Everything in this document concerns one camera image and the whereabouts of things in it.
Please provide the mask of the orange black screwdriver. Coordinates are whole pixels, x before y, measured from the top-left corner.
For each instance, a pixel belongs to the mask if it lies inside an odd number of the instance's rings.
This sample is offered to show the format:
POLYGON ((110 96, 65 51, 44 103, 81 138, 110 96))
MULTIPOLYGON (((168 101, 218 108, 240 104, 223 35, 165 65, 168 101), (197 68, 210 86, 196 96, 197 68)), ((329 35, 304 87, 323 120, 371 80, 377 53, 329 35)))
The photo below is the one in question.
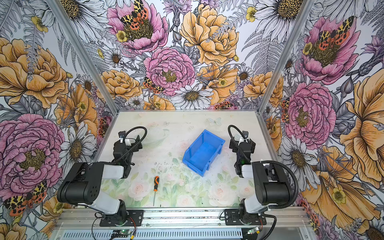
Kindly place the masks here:
POLYGON ((157 192, 158 192, 159 182, 160 182, 160 177, 159 177, 159 176, 155 176, 155 178, 154 178, 154 199, 153 199, 153 207, 155 206, 155 202, 156 202, 156 194, 157 194, 157 192))

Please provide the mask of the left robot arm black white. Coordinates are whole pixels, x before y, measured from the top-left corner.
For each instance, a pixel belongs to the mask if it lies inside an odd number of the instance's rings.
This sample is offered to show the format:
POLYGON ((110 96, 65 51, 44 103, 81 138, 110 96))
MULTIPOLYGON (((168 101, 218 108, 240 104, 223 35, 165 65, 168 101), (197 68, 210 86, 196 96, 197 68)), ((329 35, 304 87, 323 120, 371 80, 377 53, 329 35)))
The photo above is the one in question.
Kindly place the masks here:
POLYGON ((143 148, 147 129, 139 126, 130 129, 114 143, 111 162, 75 163, 57 192, 60 203, 86 206, 102 214, 110 224, 123 225, 129 214, 123 200, 115 199, 101 190, 103 180, 125 180, 132 166, 133 153, 143 148))

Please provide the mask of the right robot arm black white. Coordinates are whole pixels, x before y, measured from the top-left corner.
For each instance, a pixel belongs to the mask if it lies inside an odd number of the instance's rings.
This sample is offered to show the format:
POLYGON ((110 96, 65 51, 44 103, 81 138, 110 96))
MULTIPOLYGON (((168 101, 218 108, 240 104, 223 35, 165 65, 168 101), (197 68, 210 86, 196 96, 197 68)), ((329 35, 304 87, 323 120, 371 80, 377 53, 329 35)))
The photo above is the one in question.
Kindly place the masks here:
POLYGON ((236 153, 234 164, 240 178, 253 181, 255 193, 241 200, 237 218, 244 225, 261 220, 261 215, 270 209, 284 209, 291 206, 299 193, 298 180, 287 166, 277 161, 252 162, 256 144, 243 131, 238 141, 231 131, 230 149, 236 153))

